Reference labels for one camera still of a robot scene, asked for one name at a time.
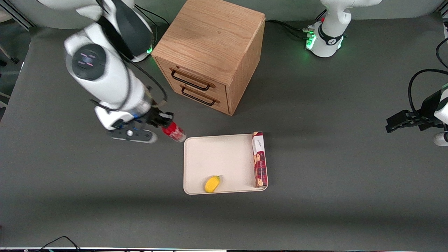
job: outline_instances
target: wood grain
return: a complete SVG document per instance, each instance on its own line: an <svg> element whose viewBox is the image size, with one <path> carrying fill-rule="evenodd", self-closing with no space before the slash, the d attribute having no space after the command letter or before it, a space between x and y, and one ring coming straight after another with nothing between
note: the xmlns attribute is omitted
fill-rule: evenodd
<svg viewBox="0 0 448 252"><path fill-rule="evenodd" d="M253 41L251 41L246 54L244 55L237 68L237 71L232 80L232 84L226 87L228 109L230 115L233 115L235 113L235 110L240 103L241 97L243 96L244 91L246 90L246 87L249 84L249 81L258 66L258 63L260 62L264 24L264 21L260 23L260 27L257 33L254 34Z"/></svg>
<svg viewBox="0 0 448 252"><path fill-rule="evenodd" d="M179 87L179 85L183 85L188 87L188 89L191 90L197 90L200 91L201 93L204 93L205 95L209 96L209 97L213 97L213 98L218 98L219 100L226 100L227 95L226 95L226 89L225 86L219 83L212 83L210 81L206 81L206 80L201 80L195 76L192 76L191 74L185 73L183 70L179 70L175 64L165 61L163 59L160 59L158 57L154 58L155 61L157 62L157 65L159 66L159 68L162 70L165 78L168 80L170 86L172 89L175 89L177 87ZM201 91L199 89L196 89L195 87L186 85L180 81L177 81L175 79L172 78L171 73L172 71L175 70L176 74L175 76L188 81L194 85L197 85L199 87L207 87L207 85L210 85L209 89L207 91Z"/></svg>
<svg viewBox="0 0 448 252"><path fill-rule="evenodd" d="M228 86L264 18L222 0L188 0L152 55Z"/></svg>
<svg viewBox="0 0 448 252"><path fill-rule="evenodd" d="M176 93L185 87L233 115L260 61L264 23L263 13L222 0L187 0L152 56Z"/></svg>

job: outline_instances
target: black cable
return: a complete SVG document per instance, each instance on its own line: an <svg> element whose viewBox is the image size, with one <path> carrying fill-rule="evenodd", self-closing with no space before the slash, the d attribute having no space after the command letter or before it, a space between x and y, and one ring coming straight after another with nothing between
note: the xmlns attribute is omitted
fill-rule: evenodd
<svg viewBox="0 0 448 252"><path fill-rule="evenodd" d="M153 14L154 16L160 17L161 19L163 19L163 20L165 21L165 23L167 23L167 25L170 25L169 22L168 22L165 18L163 18L163 17L161 17L161 16L155 14L154 12L151 12L151 11L149 11L149 10L147 10L147 9L144 9L144 8L140 7L138 4L136 4L135 7L140 8L140 9L142 9L142 10L148 12L148 13L151 13L151 14Z"/></svg>
<svg viewBox="0 0 448 252"><path fill-rule="evenodd" d="M126 62L125 61L127 61L128 63L131 63L133 66L135 66L137 69L139 69L140 71L142 71L146 76L148 76L156 85L157 85L157 87L159 87L159 89L162 91L162 93L163 93L163 95L164 95L164 101L165 102L167 102L168 101L168 95L167 95L167 93L166 93L166 91L165 91L165 89L160 85L160 83L154 78L154 77L152 77L149 73L147 73L145 70L143 70L143 68L141 68L139 65L137 65L137 64L135 64L132 60L130 60L128 57L126 57L126 55L124 55L122 52L120 52L114 45L113 45L113 43L111 43L111 45L114 47L114 49L119 53L119 55L120 55L120 58L121 58L121 60L123 61L123 64L126 66ZM128 102L128 100L129 100L129 97L130 97L130 93L131 93L131 79L130 79L130 74L129 74L129 70L126 68L126 73L127 73L127 77L128 77L128 91L127 91L127 93L126 93L126 97L125 97L125 100L124 100L124 102L119 106L119 108L117 108L117 109L111 109L111 108L108 108L108 107L106 107L106 106L104 106L104 105L101 105L98 101L96 101L96 100L93 100L93 99L90 99L90 101L92 102L92 103L94 103L96 106L99 106L100 108L103 108L103 109L105 109L105 110L108 110L108 111L118 111L118 110L120 110L121 108L123 108L124 107L124 105Z"/></svg>
<svg viewBox="0 0 448 252"><path fill-rule="evenodd" d="M409 105L411 106L411 110L414 113L415 117L417 117L418 119L420 119L420 121L424 122L425 124L433 127L434 123L429 123L428 121L424 120L423 117L417 112L417 110L414 107L414 102L412 101L412 83L414 83L415 78L421 74L421 73L425 73L425 72L436 72L436 73L441 73L441 74L446 74L448 75L448 71L444 71L444 70L439 70L439 69L423 69L420 70L418 72L416 72L414 74L414 76L412 76L411 80L409 81L409 86L408 86L408 99L409 99Z"/></svg>
<svg viewBox="0 0 448 252"><path fill-rule="evenodd" d="M149 17L148 17L148 15L146 15L145 13L143 13L143 11L142 10L140 10L139 8L136 8L141 14L143 14L147 19L149 19L154 25L155 25L155 34L154 34L154 36L155 36L155 39L154 39L154 43L156 43L157 42L157 31L159 30L158 29L158 27L159 27L159 25L158 24L156 24L154 21L152 21L152 19L150 19Z"/></svg>
<svg viewBox="0 0 448 252"><path fill-rule="evenodd" d="M142 71L146 76L148 76L156 85L157 87L162 91L163 95L164 95L164 101L167 102L168 101L168 95L165 91L165 89L162 87L162 85L154 78L152 77L148 72L146 72L145 70L143 70L143 68L141 68L139 65L137 65L135 62L133 62L132 60L128 59L125 57L125 59L131 63L133 66L135 66L138 70Z"/></svg>
<svg viewBox="0 0 448 252"><path fill-rule="evenodd" d="M439 49L440 49L440 47L441 47L445 42L447 42L447 41L448 41L448 38L444 39L444 40L443 40L442 42L440 42L440 43L437 45L437 47L435 48L435 56L437 57L437 59L439 60L439 62L442 63L442 65L444 65L444 67L446 67L446 68L448 68L448 65L446 65L446 64L444 63L444 61L442 60L442 58L440 57Z"/></svg>
<svg viewBox="0 0 448 252"><path fill-rule="evenodd" d="M294 30L294 31L302 31L301 29L296 28L296 27L293 27L293 26L291 26L291 25L289 25L289 24L287 24L287 23L285 23L285 22L278 21L278 20L268 20L268 21L266 21L266 22L269 22L269 23L276 23L276 24L282 25L282 27L285 28L285 29L286 29L292 36L294 36L294 37L296 37L296 38L298 38L298 39L306 39L305 36L299 36L299 35L297 35L297 34L295 34L295 33L293 33L293 32L291 31L291 30Z"/></svg>
<svg viewBox="0 0 448 252"><path fill-rule="evenodd" d="M53 242L55 242L55 241L57 241L57 240L59 240L59 239L61 239L61 238L66 238L67 240L69 240L69 241L73 244L73 246L76 248L77 252L80 252L80 249L81 249L81 248L78 247L78 245L76 245L76 243L73 242L73 241L72 241L69 237L67 237L67 236L61 236L61 237L59 237L59 238L57 238L57 239L52 240L51 242L45 244L42 248L40 248L40 249L37 250L36 252L40 252L40 251L42 251L46 246L52 244Z"/></svg>
<svg viewBox="0 0 448 252"><path fill-rule="evenodd" d="M147 19L149 19L149 21L151 21L155 26L157 26L157 24L152 21L152 19L150 17L148 17L148 15L146 15L142 10L140 10L139 8L136 8L141 14L143 14Z"/></svg>
<svg viewBox="0 0 448 252"><path fill-rule="evenodd" d="M321 18L326 12L327 12L327 9L323 10L319 15L317 15L315 20L319 20L319 18Z"/></svg>
<svg viewBox="0 0 448 252"><path fill-rule="evenodd" d="M287 24L287 23L285 23L285 22L282 22L282 21L278 21L278 20L268 20L268 21L266 21L266 22L268 22L268 23L276 23L276 24L279 24L279 25L283 25L283 26L285 26L285 27L287 27L287 28L289 28L289 29L291 29L291 30L302 31L302 29L293 27L293 26L291 26L291 25L289 25L289 24Z"/></svg>

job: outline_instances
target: drawer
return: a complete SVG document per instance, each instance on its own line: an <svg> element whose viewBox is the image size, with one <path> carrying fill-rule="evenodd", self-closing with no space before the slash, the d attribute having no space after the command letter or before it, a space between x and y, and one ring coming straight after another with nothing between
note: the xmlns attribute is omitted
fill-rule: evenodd
<svg viewBox="0 0 448 252"><path fill-rule="evenodd" d="M188 97L192 100L195 100L203 105L206 105L207 107L210 107L212 109L216 109L218 111L228 114L228 105L227 105L227 97L226 96L211 97L209 94L206 94L201 91L197 91L197 90L195 90L189 86L186 86L184 84L173 86L173 90L176 93L178 93L182 96Z"/></svg>
<svg viewBox="0 0 448 252"><path fill-rule="evenodd" d="M172 88L183 85L189 90L200 91L210 97L219 98L220 100L222 100L223 97L226 97L226 89L224 85L198 77L189 70L182 69L169 61L160 58L156 58L156 60Z"/></svg>

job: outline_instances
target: mango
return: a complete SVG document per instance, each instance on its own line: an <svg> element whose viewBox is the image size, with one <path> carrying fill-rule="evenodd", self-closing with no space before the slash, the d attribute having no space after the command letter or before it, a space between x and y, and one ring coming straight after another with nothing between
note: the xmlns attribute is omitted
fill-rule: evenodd
<svg viewBox="0 0 448 252"><path fill-rule="evenodd" d="M207 182L205 183L204 190L205 192L212 193L216 190L218 185L220 184L220 177L219 176L211 176Z"/></svg>

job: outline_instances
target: gray table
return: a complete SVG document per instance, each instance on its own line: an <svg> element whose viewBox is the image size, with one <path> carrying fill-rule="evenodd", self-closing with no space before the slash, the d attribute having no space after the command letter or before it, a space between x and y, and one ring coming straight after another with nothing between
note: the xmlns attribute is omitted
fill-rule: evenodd
<svg viewBox="0 0 448 252"><path fill-rule="evenodd" d="M182 144L106 135L65 69L73 32L34 31L0 123L2 247L68 235L82 247L448 250L448 149L432 143L437 129L384 128L409 108L410 77L441 68L439 15L353 21L328 59L267 24L233 117L175 94L152 59L142 63L189 137L266 132L269 188L205 196L183 192ZM445 81L419 78L417 103Z"/></svg>

